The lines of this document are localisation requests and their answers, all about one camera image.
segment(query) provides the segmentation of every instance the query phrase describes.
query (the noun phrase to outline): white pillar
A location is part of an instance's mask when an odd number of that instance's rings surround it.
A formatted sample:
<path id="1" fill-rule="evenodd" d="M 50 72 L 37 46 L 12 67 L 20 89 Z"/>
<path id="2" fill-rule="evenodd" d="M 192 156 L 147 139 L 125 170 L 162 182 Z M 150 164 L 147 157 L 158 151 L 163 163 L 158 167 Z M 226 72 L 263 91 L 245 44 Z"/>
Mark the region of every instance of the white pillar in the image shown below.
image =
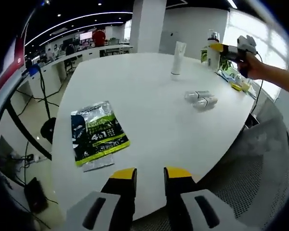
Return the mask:
<path id="1" fill-rule="evenodd" d="M 134 52 L 158 53 L 167 0 L 135 0 L 131 20 Z"/>

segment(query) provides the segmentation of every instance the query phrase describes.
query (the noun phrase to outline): human arm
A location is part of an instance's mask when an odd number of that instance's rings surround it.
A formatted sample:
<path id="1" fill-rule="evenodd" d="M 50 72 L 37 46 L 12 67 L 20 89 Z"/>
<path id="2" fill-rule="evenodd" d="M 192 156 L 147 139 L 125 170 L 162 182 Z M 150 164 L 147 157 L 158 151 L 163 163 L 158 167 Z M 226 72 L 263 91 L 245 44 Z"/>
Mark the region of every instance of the human arm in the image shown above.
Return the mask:
<path id="1" fill-rule="evenodd" d="M 248 65 L 249 78 L 263 79 L 289 92 L 289 71 L 263 64 L 249 52 L 246 54 L 246 59 L 247 62 L 238 63 L 238 69 Z"/>

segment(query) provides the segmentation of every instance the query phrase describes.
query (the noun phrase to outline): black device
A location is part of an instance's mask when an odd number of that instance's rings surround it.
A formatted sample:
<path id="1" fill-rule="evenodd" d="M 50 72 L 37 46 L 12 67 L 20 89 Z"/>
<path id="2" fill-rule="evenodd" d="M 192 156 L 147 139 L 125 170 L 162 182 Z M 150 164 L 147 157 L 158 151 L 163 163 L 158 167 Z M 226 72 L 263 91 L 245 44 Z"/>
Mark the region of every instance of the black device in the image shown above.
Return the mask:
<path id="1" fill-rule="evenodd" d="M 24 192 L 31 212 L 40 213 L 48 207 L 46 196 L 36 177 L 25 185 Z"/>

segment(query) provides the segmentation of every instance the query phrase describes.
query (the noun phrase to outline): white cylindrical container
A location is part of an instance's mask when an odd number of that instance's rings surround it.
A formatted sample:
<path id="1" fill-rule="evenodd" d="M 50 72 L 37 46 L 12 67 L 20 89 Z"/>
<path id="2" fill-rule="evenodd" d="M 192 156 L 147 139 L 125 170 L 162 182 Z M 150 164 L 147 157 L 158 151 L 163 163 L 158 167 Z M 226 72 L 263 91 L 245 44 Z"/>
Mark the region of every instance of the white cylindrical container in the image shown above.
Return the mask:
<path id="1" fill-rule="evenodd" d="M 213 106 L 217 103 L 217 98 L 216 97 L 204 97 L 204 98 L 199 98 L 197 102 L 193 103 L 193 107 L 197 109 L 203 109 L 206 107 Z"/>
<path id="2" fill-rule="evenodd" d="M 211 44 L 219 43 L 220 42 L 220 35 L 213 30 L 209 30 L 208 36 L 208 51 L 207 51 L 207 61 L 208 67 L 212 70 L 218 70 L 220 67 L 220 53 L 218 51 L 213 50 L 209 46 Z"/>
<path id="3" fill-rule="evenodd" d="M 196 102 L 199 98 L 210 97 L 212 94 L 208 90 L 186 91 L 184 98 L 190 103 Z"/>
<path id="4" fill-rule="evenodd" d="M 185 54 L 185 49 L 186 49 L 186 43 L 177 41 L 176 46 L 175 46 L 172 69 L 171 69 L 171 73 L 173 75 L 179 75 L 181 73 L 181 66 L 182 66 L 182 61 L 183 61 L 184 54 Z"/>

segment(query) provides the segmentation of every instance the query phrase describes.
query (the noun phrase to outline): human hand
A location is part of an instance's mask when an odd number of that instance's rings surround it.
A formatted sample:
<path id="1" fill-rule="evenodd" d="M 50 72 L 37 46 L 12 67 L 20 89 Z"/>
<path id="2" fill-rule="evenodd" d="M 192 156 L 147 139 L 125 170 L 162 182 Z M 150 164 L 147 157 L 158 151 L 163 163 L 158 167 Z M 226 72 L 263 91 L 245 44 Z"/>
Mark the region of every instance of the human hand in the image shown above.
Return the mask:
<path id="1" fill-rule="evenodd" d="M 252 53 L 246 52 L 246 61 L 239 62 L 237 69 L 240 71 L 243 68 L 248 68 L 248 78 L 263 79 L 265 77 L 266 65 L 261 63 Z"/>

